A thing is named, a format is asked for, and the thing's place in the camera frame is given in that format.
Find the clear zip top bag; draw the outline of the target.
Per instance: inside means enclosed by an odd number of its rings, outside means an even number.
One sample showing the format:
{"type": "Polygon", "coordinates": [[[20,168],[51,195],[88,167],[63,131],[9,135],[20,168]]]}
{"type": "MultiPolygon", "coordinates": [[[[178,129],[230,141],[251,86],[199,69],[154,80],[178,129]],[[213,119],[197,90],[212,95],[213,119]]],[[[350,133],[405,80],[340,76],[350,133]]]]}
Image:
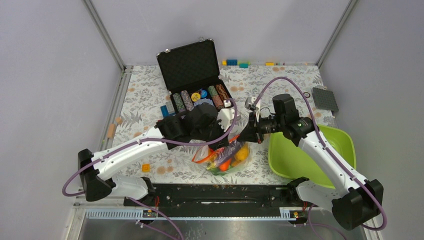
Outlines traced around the clear zip top bag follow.
{"type": "Polygon", "coordinates": [[[250,145],[238,140],[238,135],[229,140],[228,146],[213,150],[200,147],[191,161],[203,166],[215,176],[223,176],[242,169],[250,160],[250,145]]]}

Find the orange toy carrot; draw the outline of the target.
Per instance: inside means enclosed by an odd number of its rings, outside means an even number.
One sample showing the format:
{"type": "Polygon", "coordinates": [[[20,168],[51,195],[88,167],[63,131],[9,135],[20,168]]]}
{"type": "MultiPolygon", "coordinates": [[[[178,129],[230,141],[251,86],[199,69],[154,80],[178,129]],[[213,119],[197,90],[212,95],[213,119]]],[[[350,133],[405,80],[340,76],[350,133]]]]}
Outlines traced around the orange toy carrot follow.
{"type": "Polygon", "coordinates": [[[225,162],[223,162],[218,168],[219,168],[219,170],[221,171],[221,172],[226,172],[228,169],[229,169],[229,167],[230,167],[230,165],[231,165],[231,161],[232,161],[232,159],[230,158],[230,159],[228,159],[228,160],[226,160],[225,162]]]}

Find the yellow toy bell pepper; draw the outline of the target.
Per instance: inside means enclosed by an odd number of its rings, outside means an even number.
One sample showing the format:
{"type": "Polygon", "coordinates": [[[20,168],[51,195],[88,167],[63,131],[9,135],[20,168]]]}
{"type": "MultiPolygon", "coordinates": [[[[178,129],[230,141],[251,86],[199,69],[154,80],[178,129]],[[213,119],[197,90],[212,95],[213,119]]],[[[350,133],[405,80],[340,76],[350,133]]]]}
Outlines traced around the yellow toy bell pepper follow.
{"type": "Polygon", "coordinates": [[[247,144],[245,144],[241,149],[234,155],[233,166],[237,166],[238,164],[244,162],[250,154],[250,149],[247,144]]]}

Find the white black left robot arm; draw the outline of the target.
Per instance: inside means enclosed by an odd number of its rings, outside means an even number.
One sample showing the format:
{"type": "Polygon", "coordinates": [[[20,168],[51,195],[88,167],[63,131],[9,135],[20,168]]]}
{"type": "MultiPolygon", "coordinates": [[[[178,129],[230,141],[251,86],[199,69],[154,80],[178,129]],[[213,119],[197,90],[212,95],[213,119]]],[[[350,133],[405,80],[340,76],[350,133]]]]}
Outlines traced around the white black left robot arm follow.
{"type": "Polygon", "coordinates": [[[147,177],[135,178],[119,172],[133,163],[178,146],[208,146],[219,149],[229,144],[235,125],[236,107],[217,110],[203,103],[191,111],[169,115],[146,132],[116,147],[78,153],[79,177],[88,202],[106,197],[127,197],[148,206],[155,200],[154,187],[147,177]]]}

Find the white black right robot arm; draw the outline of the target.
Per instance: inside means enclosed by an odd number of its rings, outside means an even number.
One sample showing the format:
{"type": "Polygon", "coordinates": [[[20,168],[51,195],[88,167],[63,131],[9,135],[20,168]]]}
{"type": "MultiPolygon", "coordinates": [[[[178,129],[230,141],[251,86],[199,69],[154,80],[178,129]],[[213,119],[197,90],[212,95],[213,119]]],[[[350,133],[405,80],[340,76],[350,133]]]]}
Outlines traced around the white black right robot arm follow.
{"type": "Polygon", "coordinates": [[[368,180],[349,165],[311,118],[300,117],[293,97],[286,93],[274,96],[274,113],[269,117],[260,116],[259,102],[258,97],[246,99],[245,107],[250,113],[238,140],[260,144],[265,134],[282,133],[317,164],[334,186],[330,189],[299,177],[290,182],[291,189],[286,193],[291,205],[315,204],[331,212],[346,230],[353,230],[378,215],[385,216],[382,184],[377,179],[368,180]]]}

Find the yellow big blind button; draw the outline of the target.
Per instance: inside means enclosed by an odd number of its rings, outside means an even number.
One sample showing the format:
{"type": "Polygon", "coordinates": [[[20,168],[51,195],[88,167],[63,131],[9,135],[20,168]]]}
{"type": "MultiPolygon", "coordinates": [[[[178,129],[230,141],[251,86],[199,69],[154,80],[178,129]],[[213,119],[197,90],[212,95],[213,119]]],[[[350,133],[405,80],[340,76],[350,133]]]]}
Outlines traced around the yellow big blind button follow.
{"type": "Polygon", "coordinates": [[[193,102],[197,102],[197,101],[199,101],[201,98],[202,98],[202,97],[201,97],[201,94],[200,94],[200,93],[198,93],[198,92],[194,92],[194,93],[192,93],[192,94],[191,94],[191,96],[190,96],[190,99],[191,99],[193,102]]]}

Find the blue small blind button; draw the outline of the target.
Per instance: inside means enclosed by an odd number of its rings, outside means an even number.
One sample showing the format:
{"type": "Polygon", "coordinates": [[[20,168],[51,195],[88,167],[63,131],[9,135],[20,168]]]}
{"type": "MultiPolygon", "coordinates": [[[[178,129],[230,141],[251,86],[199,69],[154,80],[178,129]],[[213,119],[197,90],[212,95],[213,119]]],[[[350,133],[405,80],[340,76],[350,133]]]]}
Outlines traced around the blue small blind button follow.
{"type": "Polygon", "coordinates": [[[201,99],[206,99],[207,96],[208,96],[208,92],[206,90],[202,89],[200,91],[200,97],[201,97],[201,99]]]}

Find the grey toy brick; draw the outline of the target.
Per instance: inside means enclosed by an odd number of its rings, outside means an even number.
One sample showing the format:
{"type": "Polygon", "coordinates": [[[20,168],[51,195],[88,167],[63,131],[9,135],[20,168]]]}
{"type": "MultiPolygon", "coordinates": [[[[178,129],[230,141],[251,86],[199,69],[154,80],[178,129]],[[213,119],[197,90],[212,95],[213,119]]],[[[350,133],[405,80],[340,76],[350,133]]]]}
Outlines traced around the grey toy brick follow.
{"type": "Polygon", "coordinates": [[[167,101],[165,106],[169,114],[175,113],[175,109],[171,101],[167,101]]]}

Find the blue toy brick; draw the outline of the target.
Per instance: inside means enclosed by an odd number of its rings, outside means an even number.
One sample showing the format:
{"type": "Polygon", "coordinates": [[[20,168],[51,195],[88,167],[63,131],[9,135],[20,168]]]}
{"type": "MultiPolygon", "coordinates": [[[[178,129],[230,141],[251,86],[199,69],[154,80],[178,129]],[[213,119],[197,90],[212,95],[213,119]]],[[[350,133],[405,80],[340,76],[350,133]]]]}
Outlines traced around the blue toy brick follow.
{"type": "Polygon", "coordinates": [[[161,106],[161,107],[160,107],[160,110],[161,110],[162,116],[163,116],[164,118],[165,118],[165,117],[167,117],[167,116],[169,115],[169,111],[168,111],[168,108],[167,108],[167,106],[166,106],[166,105],[161,106]]]}

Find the grey building baseplate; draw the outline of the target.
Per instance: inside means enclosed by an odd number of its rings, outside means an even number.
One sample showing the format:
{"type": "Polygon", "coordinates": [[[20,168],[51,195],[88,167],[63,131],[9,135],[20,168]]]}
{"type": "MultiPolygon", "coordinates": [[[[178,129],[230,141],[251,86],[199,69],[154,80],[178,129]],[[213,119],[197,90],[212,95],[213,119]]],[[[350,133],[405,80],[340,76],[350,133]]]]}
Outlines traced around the grey building baseplate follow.
{"type": "Polygon", "coordinates": [[[317,87],[312,88],[312,97],[316,108],[321,110],[328,110],[338,112],[339,107],[332,91],[321,89],[317,87]]]}

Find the black poker chip case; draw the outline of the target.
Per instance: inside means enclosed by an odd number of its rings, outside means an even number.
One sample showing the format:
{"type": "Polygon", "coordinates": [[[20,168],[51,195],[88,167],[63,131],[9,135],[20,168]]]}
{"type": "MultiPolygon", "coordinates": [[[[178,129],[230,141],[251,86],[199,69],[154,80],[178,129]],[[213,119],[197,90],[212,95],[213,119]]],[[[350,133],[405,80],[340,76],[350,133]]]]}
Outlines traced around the black poker chip case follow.
{"type": "Polygon", "coordinates": [[[209,91],[211,86],[222,102],[232,97],[221,79],[215,42],[211,38],[159,52],[156,60],[176,113],[192,109],[185,104],[187,99],[195,107],[202,99],[193,102],[191,94],[200,94],[201,90],[208,92],[204,99],[210,99],[216,107],[209,91]]]}

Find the small orange toy cracker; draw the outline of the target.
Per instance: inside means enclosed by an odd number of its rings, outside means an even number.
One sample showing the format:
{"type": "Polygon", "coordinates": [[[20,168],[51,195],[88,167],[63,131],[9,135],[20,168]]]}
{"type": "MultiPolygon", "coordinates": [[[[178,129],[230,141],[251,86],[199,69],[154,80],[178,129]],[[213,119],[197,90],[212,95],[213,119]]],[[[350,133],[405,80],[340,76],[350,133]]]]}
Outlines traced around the small orange toy cracker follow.
{"type": "Polygon", "coordinates": [[[141,171],[143,173],[149,173],[150,170],[151,170],[150,164],[147,163],[147,164],[142,164],[141,165],[141,171]]]}

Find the wooden block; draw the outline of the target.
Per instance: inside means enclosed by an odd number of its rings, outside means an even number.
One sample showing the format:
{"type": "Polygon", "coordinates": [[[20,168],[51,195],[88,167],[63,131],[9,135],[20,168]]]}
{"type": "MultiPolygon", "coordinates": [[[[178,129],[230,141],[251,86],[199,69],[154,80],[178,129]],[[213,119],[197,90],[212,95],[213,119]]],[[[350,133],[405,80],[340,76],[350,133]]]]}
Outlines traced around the wooden block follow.
{"type": "Polygon", "coordinates": [[[116,132],[116,128],[117,125],[115,123],[111,123],[108,128],[107,128],[107,132],[106,132],[106,138],[107,139],[113,139],[115,136],[115,132],[116,132]]]}

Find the blue toy block at wall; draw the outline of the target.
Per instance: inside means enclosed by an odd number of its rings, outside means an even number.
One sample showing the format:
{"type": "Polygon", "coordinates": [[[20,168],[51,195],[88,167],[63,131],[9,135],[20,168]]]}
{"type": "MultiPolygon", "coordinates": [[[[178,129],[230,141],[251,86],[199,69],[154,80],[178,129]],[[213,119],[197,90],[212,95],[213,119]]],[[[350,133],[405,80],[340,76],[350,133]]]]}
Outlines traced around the blue toy block at wall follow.
{"type": "Polygon", "coordinates": [[[238,60],[237,59],[227,59],[225,61],[227,66],[237,66],[238,65],[238,60]]]}

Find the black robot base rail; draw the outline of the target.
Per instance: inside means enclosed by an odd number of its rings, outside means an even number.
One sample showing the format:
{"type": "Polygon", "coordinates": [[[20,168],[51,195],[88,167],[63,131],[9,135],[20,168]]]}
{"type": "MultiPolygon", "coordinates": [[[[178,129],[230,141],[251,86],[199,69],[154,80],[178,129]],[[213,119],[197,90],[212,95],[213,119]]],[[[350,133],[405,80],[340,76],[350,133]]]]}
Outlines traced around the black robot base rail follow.
{"type": "Polygon", "coordinates": [[[153,184],[140,200],[168,217],[280,217],[280,208],[303,211],[311,206],[295,198],[289,185],[153,184]]]}

